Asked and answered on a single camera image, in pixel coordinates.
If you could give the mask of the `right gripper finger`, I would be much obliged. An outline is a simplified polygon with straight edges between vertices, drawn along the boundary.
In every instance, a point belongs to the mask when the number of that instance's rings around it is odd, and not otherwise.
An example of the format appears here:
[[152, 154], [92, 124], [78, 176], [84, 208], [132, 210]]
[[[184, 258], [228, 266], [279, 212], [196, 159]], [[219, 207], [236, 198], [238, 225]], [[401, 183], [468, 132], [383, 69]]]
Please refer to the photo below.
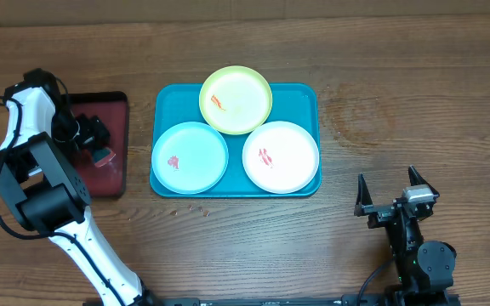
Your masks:
[[440, 196], [440, 193], [419, 174], [419, 172], [413, 165], [410, 165], [408, 167], [407, 172], [408, 172], [410, 184], [412, 186], [423, 185], [423, 184], [427, 185], [430, 188], [430, 191], [432, 192], [434, 197]]
[[361, 217], [368, 215], [373, 210], [373, 201], [362, 173], [358, 175], [357, 183], [358, 191], [354, 208], [354, 215], [357, 217]]

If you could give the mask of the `red and green sponge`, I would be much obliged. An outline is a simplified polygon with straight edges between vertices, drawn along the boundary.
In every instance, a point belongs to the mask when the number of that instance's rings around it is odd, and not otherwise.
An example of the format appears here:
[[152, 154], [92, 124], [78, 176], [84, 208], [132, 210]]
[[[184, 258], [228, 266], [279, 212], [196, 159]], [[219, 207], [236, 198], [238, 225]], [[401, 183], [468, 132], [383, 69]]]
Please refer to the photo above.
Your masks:
[[92, 161], [95, 167], [103, 167], [111, 162], [116, 153], [109, 147], [103, 147], [91, 152]]

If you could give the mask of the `white plastic plate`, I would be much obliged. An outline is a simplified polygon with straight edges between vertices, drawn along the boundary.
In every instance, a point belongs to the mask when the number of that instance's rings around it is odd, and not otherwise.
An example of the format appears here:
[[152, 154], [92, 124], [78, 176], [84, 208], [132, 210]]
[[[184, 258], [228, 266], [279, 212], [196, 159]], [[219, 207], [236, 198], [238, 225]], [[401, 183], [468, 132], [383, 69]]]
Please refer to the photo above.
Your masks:
[[303, 189], [316, 176], [320, 151], [303, 127], [285, 121], [265, 123], [247, 137], [242, 165], [262, 190], [284, 195]]

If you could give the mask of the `light blue plastic plate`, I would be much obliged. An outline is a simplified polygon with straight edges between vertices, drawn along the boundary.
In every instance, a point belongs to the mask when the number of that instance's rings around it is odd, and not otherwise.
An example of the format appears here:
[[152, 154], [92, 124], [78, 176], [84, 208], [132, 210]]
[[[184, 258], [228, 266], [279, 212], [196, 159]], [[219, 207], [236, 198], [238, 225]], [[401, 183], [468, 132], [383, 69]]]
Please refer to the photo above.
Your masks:
[[214, 187], [229, 161], [221, 134], [206, 123], [183, 122], [165, 131], [151, 153], [157, 181], [181, 195], [195, 195]]

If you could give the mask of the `yellow-green plastic plate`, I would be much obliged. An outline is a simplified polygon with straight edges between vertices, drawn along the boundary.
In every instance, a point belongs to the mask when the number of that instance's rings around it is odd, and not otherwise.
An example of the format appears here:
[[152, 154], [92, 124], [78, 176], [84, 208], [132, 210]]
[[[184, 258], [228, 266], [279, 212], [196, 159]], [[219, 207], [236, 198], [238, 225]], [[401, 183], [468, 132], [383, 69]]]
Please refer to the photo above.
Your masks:
[[262, 125], [271, 113], [270, 84], [257, 71], [231, 65], [213, 72], [199, 93], [203, 119], [221, 133], [241, 135]]

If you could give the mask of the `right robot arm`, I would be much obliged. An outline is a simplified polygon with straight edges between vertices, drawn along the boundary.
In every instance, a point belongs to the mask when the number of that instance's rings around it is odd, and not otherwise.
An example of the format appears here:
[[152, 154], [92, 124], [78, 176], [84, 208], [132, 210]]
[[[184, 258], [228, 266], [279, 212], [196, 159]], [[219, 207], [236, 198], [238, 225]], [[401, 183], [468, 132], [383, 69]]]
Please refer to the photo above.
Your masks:
[[[459, 296], [447, 289], [453, 286], [457, 252], [446, 242], [426, 241], [419, 222], [433, 214], [440, 193], [411, 166], [410, 185], [389, 205], [373, 204], [367, 183], [358, 175], [354, 215], [367, 217], [370, 229], [383, 228], [388, 237], [391, 259], [379, 266], [352, 298], [356, 305], [385, 306], [458, 306]], [[391, 264], [396, 267], [399, 283], [380, 294], [366, 294], [368, 284]]]

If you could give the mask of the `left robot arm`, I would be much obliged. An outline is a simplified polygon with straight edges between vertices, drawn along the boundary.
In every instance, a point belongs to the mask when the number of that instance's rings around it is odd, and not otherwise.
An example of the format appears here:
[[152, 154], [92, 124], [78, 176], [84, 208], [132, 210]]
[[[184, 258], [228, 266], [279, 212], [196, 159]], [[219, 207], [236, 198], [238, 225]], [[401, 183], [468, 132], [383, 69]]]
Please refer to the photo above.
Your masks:
[[0, 104], [9, 112], [0, 146], [0, 227], [20, 240], [59, 246], [101, 305], [162, 304], [102, 235], [73, 166], [85, 150], [96, 167], [114, 158], [106, 125], [97, 116], [73, 114], [66, 85], [41, 68], [6, 88]]

